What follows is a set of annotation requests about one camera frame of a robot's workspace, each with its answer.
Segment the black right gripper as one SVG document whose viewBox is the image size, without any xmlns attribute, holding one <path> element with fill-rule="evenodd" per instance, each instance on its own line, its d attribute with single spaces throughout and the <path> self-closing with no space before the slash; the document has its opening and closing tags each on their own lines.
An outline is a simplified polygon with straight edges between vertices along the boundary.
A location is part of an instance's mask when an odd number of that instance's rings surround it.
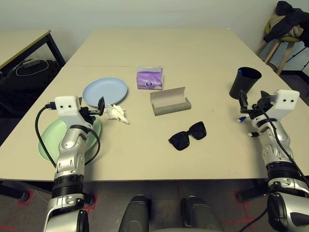
<svg viewBox="0 0 309 232">
<path fill-rule="evenodd" d="M 247 95 L 242 89 L 239 91 L 240 112 L 242 114 L 248 114 L 249 118 L 256 118 L 270 109 L 270 102 L 273 101 L 273 96 L 262 90 L 260 93 L 260 100 L 252 105 L 252 109 L 248 109 Z"/>
</svg>

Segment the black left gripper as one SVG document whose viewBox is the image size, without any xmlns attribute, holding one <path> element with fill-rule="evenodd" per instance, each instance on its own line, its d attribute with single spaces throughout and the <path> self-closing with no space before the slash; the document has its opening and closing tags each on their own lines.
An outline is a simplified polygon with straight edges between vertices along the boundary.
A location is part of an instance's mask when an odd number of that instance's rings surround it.
<svg viewBox="0 0 309 232">
<path fill-rule="evenodd" d="M 89 110 L 88 107 L 81 107 L 79 113 L 86 122 L 94 122 L 96 120 L 95 115 L 102 116 L 104 109 L 105 109 L 105 100 L 104 97 L 101 97 L 98 102 L 97 110 Z"/>
</svg>

